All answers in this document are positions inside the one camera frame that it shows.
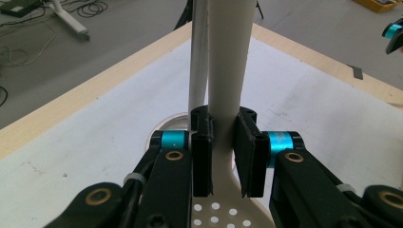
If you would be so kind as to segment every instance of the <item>white pipe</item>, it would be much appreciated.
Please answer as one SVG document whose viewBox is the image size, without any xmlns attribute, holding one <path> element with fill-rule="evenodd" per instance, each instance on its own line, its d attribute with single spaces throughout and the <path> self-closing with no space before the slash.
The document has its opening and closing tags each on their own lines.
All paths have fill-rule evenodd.
<svg viewBox="0 0 403 228">
<path fill-rule="evenodd" d="M 190 112 L 204 105 L 208 73 L 207 0 L 193 2 L 192 49 L 190 57 L 189 117 Z"/>
<path fill-rule="evenodd" d="M 231 169 L 233 127 L 240 110 L 255 5 L 255 0 L 209 2 L 208 111 L 215 120 L 213 173 Z"/>
<path fill-rule="evenodd" d="M 72 29 L 74 29 L 79 35 L 85 38 L 88 37 L 88 29 L 81 25 L 75 18 L 73 18 L 68 12 L 66 12 L 59 0 L 51 0 L 52 4 L 49 7 L 56 13 L 63 21 L 65 21 Z"/>
</svg>

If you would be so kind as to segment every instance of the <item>cable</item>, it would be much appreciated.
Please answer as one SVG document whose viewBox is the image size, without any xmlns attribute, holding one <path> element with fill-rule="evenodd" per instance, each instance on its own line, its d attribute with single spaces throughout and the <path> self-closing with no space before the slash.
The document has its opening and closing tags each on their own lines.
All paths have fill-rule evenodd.
<svg viewBox="0 0 403 228">
<path fill-rule="evenodd" d="M 2 86 L 0 86 L 0 89 L 3 90 L 6 94 L 6 96 L 4 97 L 3 101 L 0 103 L 0 106 L 3 105 L 6 102 L 6 99 L 9 96 L 9 93 L 7 92 L 7 90 L 5 88 L 3 88 Z"/>
<path fill-rule="evenodd" d="M 22 19 L 22 20 L 20 20 L 20 21 L 11 21 L 11 22 L 6 22 L 6 23 L 3 23 L 3 24 L 0 24 L 0 28 L 1 28 L 1 27 L 5 27 L 5 26 L 15 26 L 15 25 L 18 25 L 18 24 L 22 24 L 22 23 L 24 23 L 24 22 L 27 22 L 27 21 L 32 21 L 32 20 L 34 20 L 34 19 L 38 19 L 38 18 L 40 18 L 40 17 L 43 17 L 43 16 L 45 15 L 45 12 L 46 12 L 46 7 L 45 7 L 45 3 L 44 3 L 44 2 L 41 2 L 41 3 L 42 3 L 42 6 L 39 7 L 39 8 L 42 8 L 42 9 L 43 9 L 41 15 L 36 16 L 36 17 L 32 17 L 32 15 L 35 15 L 35 14 L 37 14 L 37 13 L 39 13 L 39 12 L 35 12 L 35 13 L 33 13 L 33 14 L 30 13 L 30 14 L 29 14 L 29 18 Z"/>
<path fill-rule="evenodd" d="M 75 5 L 76 3 L 85 3 L 83 5 L 81 5 L 80 7 L 76 8 L 76 9 L 71 9 L 71 10 L 67 10 L 67 12 L 74 12 L 77 11 L 77 14 L 81 17 L 85 17 L 85 18 L 90 18 L 90 17 L 94 17 L 98 14 L 101 14 L 103 11 L 107 10 L 107 3 L 100 1 L 100 0 L 94 0 L 92 2 L 86 3 L 88 2 L 88 0 L 83 1 L 83 0 L 78 0 L 78 1 L 74 1 L 69 3 L 70 5 L 67 7 L 67 9 L 71 8 L 73 5 Z"/>
<path fill-rule="evenodd" d="M 29 54 L 26 52 L 26 51 L 24 51 L 24 50 L 22 50 L 22 49 L 12 49 L 11 47 L 9 47 L 9 46 L 0 46 L 0 48 L 6 48 L 7 50 L 6 50 L 6 52 L 8 52 L 10 55 L 9 55 L 9 61 L 10 61 L 10 63 L 13 65 L 13 66 L 16 66 L 16 67 L 22 67 L 22 66 L 27 66 L 27 65 L 30 65 L 30 64 L 32 64 L 33 62 L 35 62 L 41 55 L 42 55 L 42 53 L 44 52 L 44 50 L 45 50 L 45 48 L 53 41 L 53 39 L 56 37 L 56 31 L 53 29 L 53 28 L 51 28 L 48 24 L 46 24 L 44 21 L 41 21 L 41 23 L 43 23 L 43 24 L 45 24 L 52 32 L 53 32 L 53 34 L 52 34 L 52 36 L 48 39 L 48 41 L 42 46 L 42 48 L 41 48 L 41 50 L 38 52 L 38 54 L 31 60 L 31 61 L 29 61 Z M 15 53 L 16 51 L 21 51 L 21 52 L 23 52 L 23 53 L 25 53 L 25 54 L 27 54 L 27 58 L 24 60 L 24 61 L 22 61 L 21 63 L 16 63 L 14 60 L 12 60 L 12 54 L 13 53 Z"/>
</svg>

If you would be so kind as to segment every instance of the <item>white cylinder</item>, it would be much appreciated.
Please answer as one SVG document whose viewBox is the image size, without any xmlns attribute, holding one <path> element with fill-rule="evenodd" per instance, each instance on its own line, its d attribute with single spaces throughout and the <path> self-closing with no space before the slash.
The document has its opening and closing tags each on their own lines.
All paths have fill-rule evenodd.
<svg viewBox="0 0 403 228">
<path fill-rule="evenodd" d="M 255 0 L 209 1 L 208 111 L 215 120 L 213 160 L 229 164 L 255 6 Z M 224 156 L 215 158 L 217 153 Z"/>
</svg>

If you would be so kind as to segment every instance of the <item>black bracket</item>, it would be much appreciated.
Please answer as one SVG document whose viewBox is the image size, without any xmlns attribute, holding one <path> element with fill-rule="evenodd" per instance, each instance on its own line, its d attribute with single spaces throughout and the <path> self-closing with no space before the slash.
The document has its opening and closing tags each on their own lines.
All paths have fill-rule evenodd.
<svg viewBox="0 0 403 228">
<path fill-rule="evenodd" d="M 211 174 L 213 119 L 207 106 L 200 106 L 191 112 L 193 156 L 193 196 L 207 197 L 213 194 Z"/>
<path fill-rule="evenodd" d="M 270 142 L 267 134 L 256 126 L 258 114 L 241 107 L 236 121 L 234 153 L 241 193 L 244 197 L 260 198 L 264 193 Z"/>
</svg>

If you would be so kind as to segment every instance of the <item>grey floor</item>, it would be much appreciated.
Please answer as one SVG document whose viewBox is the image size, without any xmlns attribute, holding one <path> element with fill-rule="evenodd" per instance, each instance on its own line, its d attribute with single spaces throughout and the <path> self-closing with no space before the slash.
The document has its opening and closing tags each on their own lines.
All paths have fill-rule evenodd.
<svg viewBox="0 0 403 228">
<path fill-rule="evenodd" d="M 169 33 L 186 0 L 103 0 L 108 9 L 92 18 L 72 13 L 89 29 L 89 42 L 78 39 L 57 18 L 3 35 L 0 46 L 23 49 L 31 58 L 56 33 L 42 55 L 28 66 L 8 66 L 0 49 L 0 86 L 9 98 L 0 106 L 0 128 L 45 105 L 75 86 Z M 264 19 L 255 23 L 328 55 L 341 63 L 403 89 L 403 53 L 386 55 L 383 29 L 403 14 L 403 7 L 375 13 L 352 0 L 259 0 Z M 0 22 L 9 20 L 0 15 Z M 14 52 L 15 60 L 23 58 Z M 4 94 L 0 91 L 0 101 Z"/>
</svg>

